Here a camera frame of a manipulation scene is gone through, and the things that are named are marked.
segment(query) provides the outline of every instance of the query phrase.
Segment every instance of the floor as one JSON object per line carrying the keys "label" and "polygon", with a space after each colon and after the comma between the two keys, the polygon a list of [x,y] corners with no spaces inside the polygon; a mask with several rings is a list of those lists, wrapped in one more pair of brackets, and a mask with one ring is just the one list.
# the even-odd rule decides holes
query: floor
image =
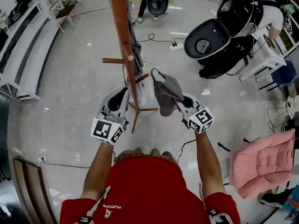
{"label": "floor", "polygon": [[[153,22],[146,11],[144,22],[134,26],[136,37],[140,41],[146,40],[149,33],[154,33],[158,40],[172,41],[175,37],[185,37],[170,32],[189,33],[198,24],[214,18],[213,11],[217,11],[219,2],[175,0],[174,6],[182,9],[169,9],[159,22]],[[12,155],[21,154],[31,161],[45,155],[47,162],[83,167],[88,167],[94,158],[99,143],[90,137],[90,128],[103,95],[80,108],[56,111],[46,117],[39,145],[42,120],[50,111],[80,105],[122,80],[121,66],[101,63],[103,57],[121,57],[108,1],[82,0],[78,3],[78,11],[81,19],[73,18],[76,28],[64,24],[65,32],[58,33],[48,54],[39,84],[38,94],[42,99],[23,104],[12,101],[8,127]],[[133,7],[134,18],[137,13],[138,7]],[[170,57],[166,44],[143,42],[141,55],[151,57],[156,63],[166,62]],[[270,99],[283,98],[280,90],[259,91],[253,77],[243,82],[239,76],[227,75],[215,80],[203,79],[198,75],[199,64],[190,59],[183,49],[173,51],[169,62],[156,67],[174,76],[184,92],[196,96],[212,111],[215,122],[207,133],[221,162],[224,178],[228,176],[229,154],[218,148],[217,142],[235,148],[242,144],[244,137],[253,140],[271,133],[266,109],[273,108]],[[120,83],[111,91],[122,86],[123,83]],[[157,102],[153,99],[148,106],[157,107]],[[140,147],[145,153],[158,148],[161,152],[167,150],[175,155],[183,143],[194,139],[194,133],[185,128],[178,111],[167,118],[160,116],[159,112],[143,112],[134,134],[130,132],[134,118],[132,109],[128,110],[126,117],[130,124],[115,145],[116,154]],[[270,110],[270,118],[274,124],[281,122],[275,110]],[[200,179],[195,150],[194,143],[186,145],[179,165],[187,187],[198,195]],[[58,166],[42,166],[42,169],[49,198],[59,220],[61,202],[80,196],[87,169]],[[271,212],[271,208],[259,204],[256,197],[242,200],[233,187],[226,186],[226,189],[237,202],[243,223],[260,223]]]}

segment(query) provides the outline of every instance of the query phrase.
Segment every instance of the power strip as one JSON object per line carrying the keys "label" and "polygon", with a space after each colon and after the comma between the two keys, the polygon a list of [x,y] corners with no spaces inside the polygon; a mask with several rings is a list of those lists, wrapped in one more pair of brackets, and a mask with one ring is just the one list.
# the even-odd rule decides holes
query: power strip
{"label": "power strip", "polygon": [[184,45],[182,43],[178,43],[177,46],[173,47],[172,44],[170,44],[170,46],[168,48],[169,48],[169,50],[174,51],[174,50],[179,50],[179,49],[184,48]]}

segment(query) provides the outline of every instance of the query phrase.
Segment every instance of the white table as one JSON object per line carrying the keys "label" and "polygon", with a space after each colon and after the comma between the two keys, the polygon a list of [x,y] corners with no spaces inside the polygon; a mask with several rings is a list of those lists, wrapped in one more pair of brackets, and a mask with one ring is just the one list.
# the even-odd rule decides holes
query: white table
{"label": "white table", "polygon": [[261,46],[262,47],[259,49],[258,52],[254,54],[254,57],[252,59],[248,59],[249,64],[248,67],[245,68],[244,72],[242,72],[242,75],[240,77],[241,81],[247,79],[249,76],[255,74],[258,70],[262,68],[272,68],[268,72],[264,72],[262,76],[256,77],[256,81],[259,82],[266,76],[270,75],[271,73],[282,67],[283,65],[286,65],[283,56],[271,49],[268,46],[268,44],[265,43],[265,41],[266,40],[262,35],[258,38],[257,42],[253,47],[253,51],[256,52]]}

